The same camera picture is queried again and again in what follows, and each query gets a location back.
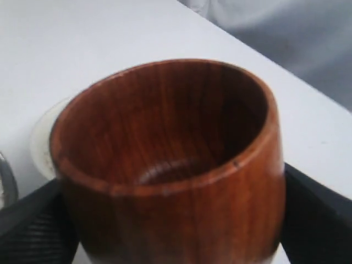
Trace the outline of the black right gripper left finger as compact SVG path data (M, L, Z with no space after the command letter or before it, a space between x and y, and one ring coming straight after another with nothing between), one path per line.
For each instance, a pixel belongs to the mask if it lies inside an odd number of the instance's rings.
M78 244L56 180L1 210L1 263L72 263Z

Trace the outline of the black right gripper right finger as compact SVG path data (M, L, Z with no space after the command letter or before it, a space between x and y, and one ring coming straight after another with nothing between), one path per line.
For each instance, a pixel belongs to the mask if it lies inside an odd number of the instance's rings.
M351 200L285 164L280 242L290 263L351 263Z

